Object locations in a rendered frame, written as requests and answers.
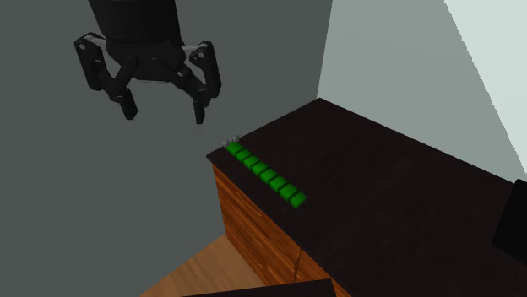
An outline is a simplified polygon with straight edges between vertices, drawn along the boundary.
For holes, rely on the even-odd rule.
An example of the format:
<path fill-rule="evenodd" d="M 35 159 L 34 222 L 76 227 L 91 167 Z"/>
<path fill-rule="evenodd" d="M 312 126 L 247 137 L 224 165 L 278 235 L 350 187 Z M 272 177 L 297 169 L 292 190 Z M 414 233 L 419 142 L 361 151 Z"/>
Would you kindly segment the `green segmented block toy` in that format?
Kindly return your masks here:
<path fill-rule="evenodd" d="M 241 145 L 238 136 L 225 140 L 222 147 L 294 209 L 298 209 L 307 200 L 305 193 Z"/>

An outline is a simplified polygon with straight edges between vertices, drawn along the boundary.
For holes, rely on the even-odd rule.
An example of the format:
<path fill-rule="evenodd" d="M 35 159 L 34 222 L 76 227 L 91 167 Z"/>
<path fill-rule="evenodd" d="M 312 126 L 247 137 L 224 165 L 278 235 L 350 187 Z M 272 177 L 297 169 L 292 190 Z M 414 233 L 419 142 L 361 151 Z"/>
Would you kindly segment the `wooden chest of drawers, dark top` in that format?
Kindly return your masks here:
<path fill-rule="evenodd" d="M 492 245 L 511 181 L 322 99 L 240 142 L 306 201 L 209 160 L 350 297 L 527 297 L 527 265 Z"/>

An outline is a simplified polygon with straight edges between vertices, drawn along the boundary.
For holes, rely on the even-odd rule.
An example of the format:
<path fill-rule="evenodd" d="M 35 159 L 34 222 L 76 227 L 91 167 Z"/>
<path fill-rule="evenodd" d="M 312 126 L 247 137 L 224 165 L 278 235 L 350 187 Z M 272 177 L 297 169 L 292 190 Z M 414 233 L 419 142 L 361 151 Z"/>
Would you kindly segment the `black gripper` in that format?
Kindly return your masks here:
<path fill-rule="evenodd" d="M 175 0 L 88 0 L 103 38 L 90 32 L 74 41 L 88 86 L 104 91 L 120 105 L 127 120 L 138 107 L 128 88 L 132 77 L 142 81 L 171 82 L 193 100 L 197 124 L 221 89 L 220 71 L 212 42 L 185 46 Z M 121 67 L 109 73 L 103 48 Z M 202 82 L 188 67 L 189 60 L 204 76 Z"/>

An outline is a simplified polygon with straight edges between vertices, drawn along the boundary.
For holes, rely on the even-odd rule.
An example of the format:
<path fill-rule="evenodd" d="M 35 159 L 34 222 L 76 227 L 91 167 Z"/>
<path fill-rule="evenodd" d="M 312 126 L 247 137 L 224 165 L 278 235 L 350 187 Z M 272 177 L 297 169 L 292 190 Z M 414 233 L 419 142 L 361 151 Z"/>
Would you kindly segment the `black robot stand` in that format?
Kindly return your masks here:
<path fill-rule="evenodd" d="M 492 245 L 527 266 L 527 181 L 514 182 Z"/>

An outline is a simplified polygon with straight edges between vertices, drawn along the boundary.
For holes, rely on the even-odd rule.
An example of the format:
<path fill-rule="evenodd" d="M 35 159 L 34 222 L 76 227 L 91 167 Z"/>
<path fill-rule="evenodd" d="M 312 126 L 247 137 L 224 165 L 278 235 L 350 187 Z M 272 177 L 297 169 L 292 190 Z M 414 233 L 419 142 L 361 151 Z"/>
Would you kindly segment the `dark brown table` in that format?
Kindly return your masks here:
<path fill-rule="evenodd" d="M 183 297 L 336 297 L 330 279 L 237 289 Z"/>

